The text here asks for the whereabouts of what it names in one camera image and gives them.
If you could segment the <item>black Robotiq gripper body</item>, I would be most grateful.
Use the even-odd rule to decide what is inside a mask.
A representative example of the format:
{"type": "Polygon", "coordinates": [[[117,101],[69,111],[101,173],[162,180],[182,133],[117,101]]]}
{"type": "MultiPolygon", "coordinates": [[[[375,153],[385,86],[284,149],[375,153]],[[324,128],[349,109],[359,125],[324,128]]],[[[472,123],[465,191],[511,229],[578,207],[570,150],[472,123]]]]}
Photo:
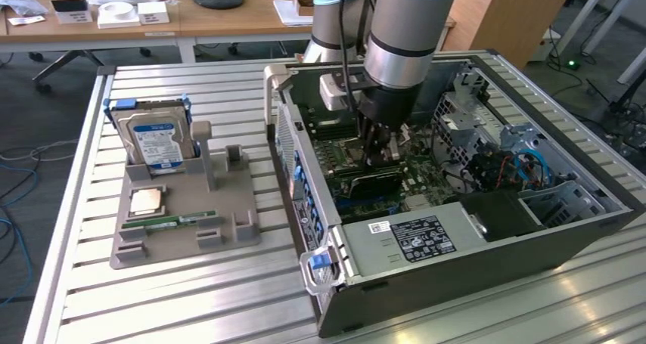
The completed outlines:
{"type": "Polygon", "coordinates": [[[376,86],[360,94],[357,111],[371,121],[396,130],[408,119],[420,93],[420,86],[396,89],[376,86]]]}

